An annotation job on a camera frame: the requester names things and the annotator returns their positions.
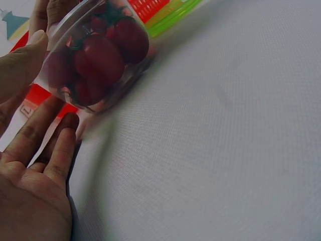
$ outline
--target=cherry tomato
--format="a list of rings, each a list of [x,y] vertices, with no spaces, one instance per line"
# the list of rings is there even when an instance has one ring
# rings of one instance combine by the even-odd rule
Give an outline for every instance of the cherry tomato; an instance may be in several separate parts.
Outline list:
[[[71,64],[71,51],[67,46],[51,53],[43,68],[50,88],[60,89],[74,80],[75,71]]]
[[[80,105],[91,106],[100,102],[107,93],[107,88],[102,83],[92,79],[79,79],[74,84],[72,99]]]
[[[91,28],[96,33],[105,34],[107,31],[107,21],[105,21],[103,18],[92,15]]]
[[[105,86],[119,81],[125,70],[120,52],[101,35],[84,40],[82,48],[75,53],[74,65],[81,76],[98,78]]]
[[[125,17],[114,25],[114,33],[108,33],[107,37],[116,45],[125,62],[137,64],[148,53],[149,39],[146,31],[136,23],[135,19]]]

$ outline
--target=fabric texture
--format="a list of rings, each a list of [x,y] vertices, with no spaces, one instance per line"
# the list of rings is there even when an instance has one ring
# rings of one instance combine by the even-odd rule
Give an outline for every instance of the fabric texture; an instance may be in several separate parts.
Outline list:
[[[222,0],[181,23],[80,150],[74,239],[321,240],[320,12]]]

